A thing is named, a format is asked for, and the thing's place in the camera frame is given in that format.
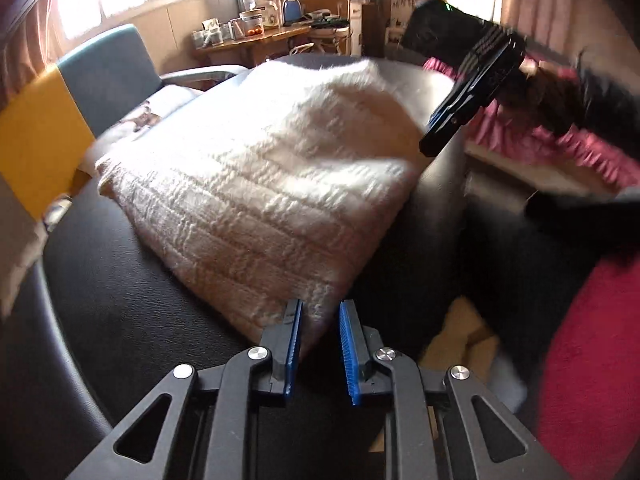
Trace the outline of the cream knitted sweater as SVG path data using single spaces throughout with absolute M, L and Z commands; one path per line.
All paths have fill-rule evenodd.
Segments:
M 380 68 L 271 61 L 224 95 L 262 119 L 161 122 L 97 162 L 98 190 L 176 278 L 257 340 L 300 299 L 326 331 L 427 165 L 422 132 Z

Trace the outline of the pink floral clothing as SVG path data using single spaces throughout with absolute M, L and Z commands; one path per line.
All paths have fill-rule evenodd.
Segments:
M 470 121 L 466 138 L 529 165 L 566 162 L 621 191 L 639 184 L 639 95 L 579 62 L 526 56 L 522 76 Z

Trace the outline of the red fabric cushion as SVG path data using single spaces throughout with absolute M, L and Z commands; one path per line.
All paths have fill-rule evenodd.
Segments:
M 538 440 L 574 479 L 612 479 L 639 439 L 639 263 L 602 261 L 544 361 Z

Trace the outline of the wooden side table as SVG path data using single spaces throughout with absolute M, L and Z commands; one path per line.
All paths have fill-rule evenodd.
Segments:
M 303 53 L 343 55 L 348 46 L 350 28 L 313 28 L 310 25 L 279 27 L 259 36 L 229 40 L 213 47 L 192 51 L 201 65 L 222 63 L 254 67 L 274 58 Z

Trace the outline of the glass jars on table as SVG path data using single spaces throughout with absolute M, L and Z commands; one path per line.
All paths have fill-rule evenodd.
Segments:
M 221 23 L 211 18 L 202 23 L 202 27 L 192 32 L 191 40 L 195 49 L 217 47 L 231 41 L 240 41 L 254 36 L 262 36 L 268 28 L 278 28 L 280 18 L 278 9 L 273 6 L 243 11 L 237 18 Z

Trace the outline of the white deer print cushion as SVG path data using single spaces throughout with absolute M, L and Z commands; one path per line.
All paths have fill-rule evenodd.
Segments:
M 77 167 L 79 171 L 96 176 L 96 162 L 115 144 L 136 140 L 163 119 L 196 99 L 202 90 L 168 84 L 149 96 L 139 106 L 120 118 L 91 144 Z

